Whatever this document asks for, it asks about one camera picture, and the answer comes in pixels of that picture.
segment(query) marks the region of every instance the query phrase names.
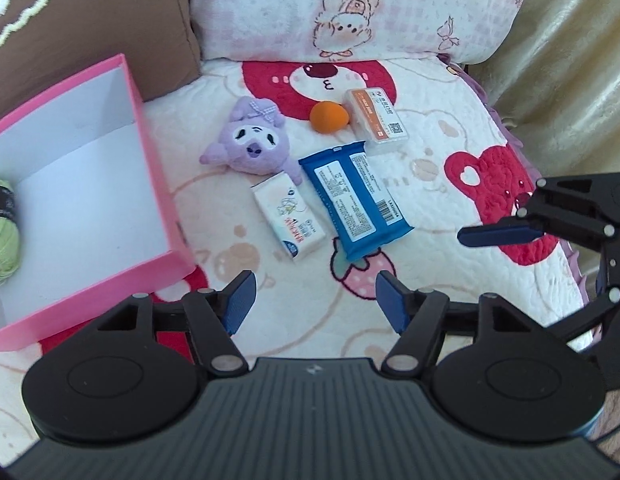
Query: brown cushion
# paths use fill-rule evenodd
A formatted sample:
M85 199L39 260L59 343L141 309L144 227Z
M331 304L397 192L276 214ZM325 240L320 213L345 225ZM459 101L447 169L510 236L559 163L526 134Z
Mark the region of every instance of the brown cushion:
M199 76L188 0L0 0L0 118L120 52L145 100Z

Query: orange label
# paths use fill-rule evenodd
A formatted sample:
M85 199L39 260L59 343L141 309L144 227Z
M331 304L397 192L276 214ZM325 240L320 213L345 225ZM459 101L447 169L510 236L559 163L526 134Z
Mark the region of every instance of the orange label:
M381 125L379 116L376 114L375 105L372 103L368 92L365 90L353 90L352 95L357 100L359 108L364 113L366 121L377 139L388 139L388 134Z

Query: green yarn ball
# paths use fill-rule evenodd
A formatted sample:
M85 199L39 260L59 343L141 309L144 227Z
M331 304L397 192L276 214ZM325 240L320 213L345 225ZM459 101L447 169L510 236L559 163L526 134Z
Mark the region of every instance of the green yarn ball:
M13 191L10 183L0 180L0 186ZM20 264L20 240L17 225L0 217L0 285L10 278Z

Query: bed sheet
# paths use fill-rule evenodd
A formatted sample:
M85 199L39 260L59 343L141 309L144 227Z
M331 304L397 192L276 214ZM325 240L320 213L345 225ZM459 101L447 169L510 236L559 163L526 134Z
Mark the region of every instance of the bed sheet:
M368 356L379 363L397 339L376 305L374 279L389 270L410 288L429 286L455 301L496 292L541 324L581 307L583 280L568 244L544 237L516 248L468 249L459 228L512 214L538 176L520 143L500 125L481 90L445 59L299 64L213 60L194 83L146 105L151 134L199 268L157 296L176 300L200 286L222 288L253 270L258 298L234 341L258 356ZM353 142L346 128L322 136L305 120L321 100L351 88L382 87L410 133L401 150L370 157L408 223L410 234L349 263L311 184L300 186L328 233L301 261L279 247L250 187L263 177L198 162L236 99L267 97L287 117L292 153L301 158ZM20 397L27 368L60 339L0 354L0 462L23 452L36 434ZM592 340L583 335L572 345ZM444 354L467 338L448 338Z

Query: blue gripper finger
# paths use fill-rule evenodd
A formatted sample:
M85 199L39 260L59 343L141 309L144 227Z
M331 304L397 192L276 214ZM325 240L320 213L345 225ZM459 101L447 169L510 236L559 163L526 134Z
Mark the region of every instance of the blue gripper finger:
M376 276L376 302L395 332L402 334L410 324L410 316L405 311L406 298L412 294L391 272L382 270Z
M229 335L239 330L257 298L257 279L251 270L244 270L220 292L227 298L221 323Z
M525 224L519 226L493 224L463 227L456 234L456 239L465 247L492 247L529 244L543 235L543 231L538 231Z

